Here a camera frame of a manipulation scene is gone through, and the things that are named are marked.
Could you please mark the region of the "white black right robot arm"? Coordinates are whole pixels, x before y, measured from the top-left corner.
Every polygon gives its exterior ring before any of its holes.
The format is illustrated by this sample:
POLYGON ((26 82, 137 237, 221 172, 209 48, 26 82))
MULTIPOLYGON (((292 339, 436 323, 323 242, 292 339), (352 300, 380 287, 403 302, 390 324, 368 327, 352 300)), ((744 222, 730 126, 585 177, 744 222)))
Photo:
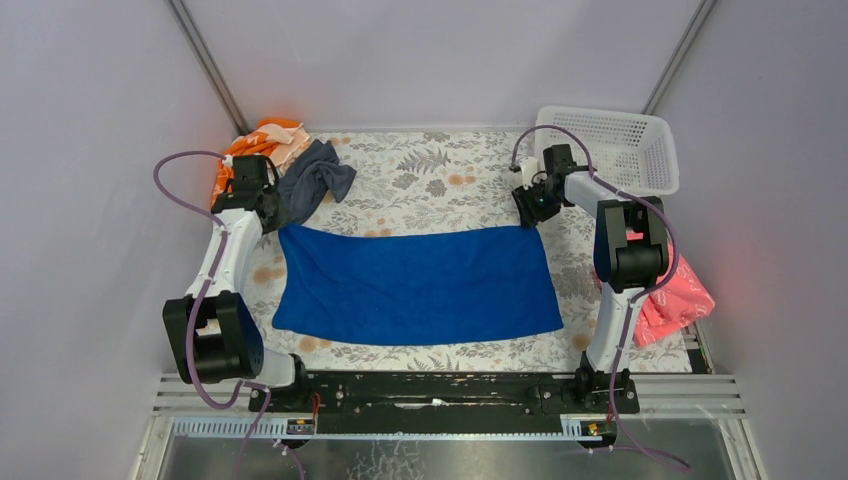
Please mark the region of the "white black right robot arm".
POLYGON ((544 150, 542 159, 513 157, 521 183, 512 192, 520 224, 531 228, 579 207, 595 220, 593 263, 601 304, 593 339, 574 374, 573 397, 588 403, 601 394, 627 394, 630 350, 646 290, 670 265, 667 231, 656 197, 636 197, 575 162, 568 144, 544 150))

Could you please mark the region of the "blue towel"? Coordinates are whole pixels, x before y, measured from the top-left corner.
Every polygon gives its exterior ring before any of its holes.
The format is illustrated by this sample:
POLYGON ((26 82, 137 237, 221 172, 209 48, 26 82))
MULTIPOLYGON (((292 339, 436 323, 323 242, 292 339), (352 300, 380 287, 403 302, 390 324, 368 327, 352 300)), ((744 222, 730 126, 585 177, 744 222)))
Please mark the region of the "blue towel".
POLYGON ((272 325, 377 346, 489 342, 559 330, 540 235, 501 226, 350 237, 292 225, 278 233, 286 286, 272 325))

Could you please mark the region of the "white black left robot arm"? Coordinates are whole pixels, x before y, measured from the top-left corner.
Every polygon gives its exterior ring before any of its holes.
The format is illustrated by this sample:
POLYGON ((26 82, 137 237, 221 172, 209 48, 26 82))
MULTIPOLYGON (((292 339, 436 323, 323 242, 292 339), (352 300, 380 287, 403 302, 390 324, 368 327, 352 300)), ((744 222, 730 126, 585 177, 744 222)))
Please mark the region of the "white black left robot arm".
POLYGON ((198 275, 185 294, 164 304, 163 323, 181 379, 206 385, 236 380, 251 388, 294 386, 303 370, 293 354, 268 351, 243 297, 251 256, 259 240, 279 230, 286 211, 277 190, 279 173, 261 155, 224 155, 232 171, 212 206, 178 198, 159 178, 157 188, 170 200, 212 223, 212 234, 198 275))

